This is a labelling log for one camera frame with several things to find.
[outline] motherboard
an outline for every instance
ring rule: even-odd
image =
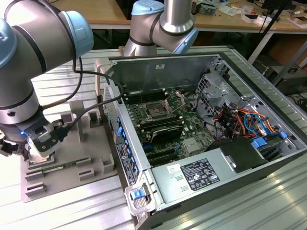
[[[130,94],[127,110],[149,163],[155,167],[204,152],[214,136],[183,90]]]

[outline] chip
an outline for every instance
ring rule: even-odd
[[[183,141],[183,144],[188,151],[188,153],[193,153],[199,151],[201,148],[195,138],[188,138]]]
[[[152,116],[152,118],[167,115],[166,109],[160,103],[148,104],[146,108],[147,108],[148,115]]]

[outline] black monitor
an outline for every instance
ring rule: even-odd
[[[268,15],[269,17],[272,18],[274,16],[273,14],[274,10],[279,10],[283,5],[283,2],[284,2],[283,0],[265,0],[261,8],[266,9],[268,11],[264,11],[263,15]],[[295,5],[292,4],[292,1],[289,1],[289,3],[284,8],[284,10],[294,10],[294,9]]]

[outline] light blue joint cap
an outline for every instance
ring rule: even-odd
[[[6,21],[0,18],[0,68],[13,57],[17,48],[17,36]]]
[[[186,38],[177,46],[173,51],[173,54],[184,54],[193,45],[196,37],[198,35],[198,28],[194,27],[191,32],[186,36]]]
[[[154,0],[136,1],[132,8],[132,15],[147,15],[162,12],[164,4]]]
[[[62,13],[68,21],[76,46],[77,58],[91,51],[94,45],[94,35],[87,20],[76,11],[62,11]]]

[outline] blue cable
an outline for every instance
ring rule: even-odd
[[[253,134],[256,135],[256,137],[258,137],[258,134],[257,134],[254,130],[250,129],[250,128],[247,126],[247,123],[246,123],[246,117],[247,117],[247,115],[254,115],[254,116],[260,121],[260,124],[261,124],[262,128],[264,129],[264,131],[266,132],[266,134],[268,134],[268,135],[271,134],[271,132],[268,130],[268,128],[265,127],[265,125],[264,125],[262,119],[261,119],[257,114],[253,114],[253,113],[246,114],[246,115],[244,116],[244,119],[243,119],[243,121],[244,121],[244,126],[245,126],[245,128],[246,128],[248,131],[252,132]]]

